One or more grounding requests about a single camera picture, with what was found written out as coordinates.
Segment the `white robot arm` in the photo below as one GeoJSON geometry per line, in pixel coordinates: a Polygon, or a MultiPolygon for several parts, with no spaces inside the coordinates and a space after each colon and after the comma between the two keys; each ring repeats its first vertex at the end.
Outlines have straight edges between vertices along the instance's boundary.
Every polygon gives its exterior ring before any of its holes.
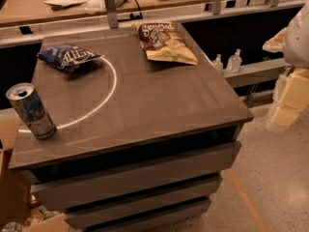
{"type": "Polygon", "coordinates": [[[279,75],[267,127],[273,131],[287,129],[309,105],[309,3],[289,25],[266,41],[263,50],[282,52],[284,60],[295,68],[279,75]]]}

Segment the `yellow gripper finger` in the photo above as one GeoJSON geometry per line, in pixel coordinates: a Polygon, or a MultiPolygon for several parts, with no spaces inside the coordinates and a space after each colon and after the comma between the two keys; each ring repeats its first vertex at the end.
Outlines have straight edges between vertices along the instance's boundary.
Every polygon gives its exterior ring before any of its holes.
{"type": "Polygon", "coordinates": [[[283,89],[270,122],[278,127],[289,127],[309,105],[309,70],[291,73],[283,89]]]}
{"type": "Polygon", "coordinates": [[[285,35],[286,35],[286,28],[283,28],[274,37],[272,37],[263,44],[263,50],[272,53],[282,52],[285,35]]]}

